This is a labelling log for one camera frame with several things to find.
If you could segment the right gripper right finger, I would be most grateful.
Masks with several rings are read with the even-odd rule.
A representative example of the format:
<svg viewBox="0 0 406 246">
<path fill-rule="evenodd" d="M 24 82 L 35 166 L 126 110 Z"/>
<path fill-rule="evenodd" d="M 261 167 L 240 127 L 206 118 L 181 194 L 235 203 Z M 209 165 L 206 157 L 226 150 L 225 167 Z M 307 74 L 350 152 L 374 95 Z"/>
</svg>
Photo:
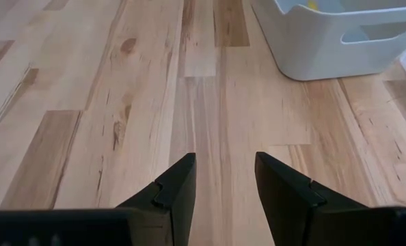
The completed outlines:
<svg viewBox="0 0 406 246">
<path fill-rule="evenodd" d="M 256 184 L 276 245 L 305 245 L 313 215 L 320 208 L 366 208 L 266 152 L 256 153 Z"/>
</svg>

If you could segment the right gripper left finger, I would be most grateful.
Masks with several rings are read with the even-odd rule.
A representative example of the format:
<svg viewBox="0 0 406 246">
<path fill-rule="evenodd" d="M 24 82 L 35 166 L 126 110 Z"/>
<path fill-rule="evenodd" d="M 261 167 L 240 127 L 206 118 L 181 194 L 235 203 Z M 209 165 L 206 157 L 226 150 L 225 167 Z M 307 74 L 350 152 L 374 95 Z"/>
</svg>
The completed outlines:
<svg viewBox="0 0 406 246">
<path fill-rule="evenodd" d="M 195 207 L 196 155 L 187 153 L 118 205 L 130 211 L 132 245 L 187 245 Z"/>
</svg>

